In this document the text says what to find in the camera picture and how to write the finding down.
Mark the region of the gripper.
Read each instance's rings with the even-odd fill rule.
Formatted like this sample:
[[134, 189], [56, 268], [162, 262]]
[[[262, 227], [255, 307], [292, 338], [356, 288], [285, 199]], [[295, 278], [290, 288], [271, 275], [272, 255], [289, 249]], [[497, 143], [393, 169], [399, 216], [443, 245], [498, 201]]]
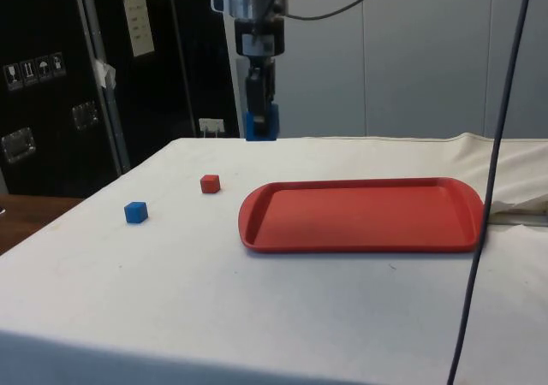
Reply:
[[236, 52], [250, 59], [246, 96], [247, 134], [275, 134], [275, 63], [285, 52], [285, 23], [275, 17], [265, 22], [234, 20]]

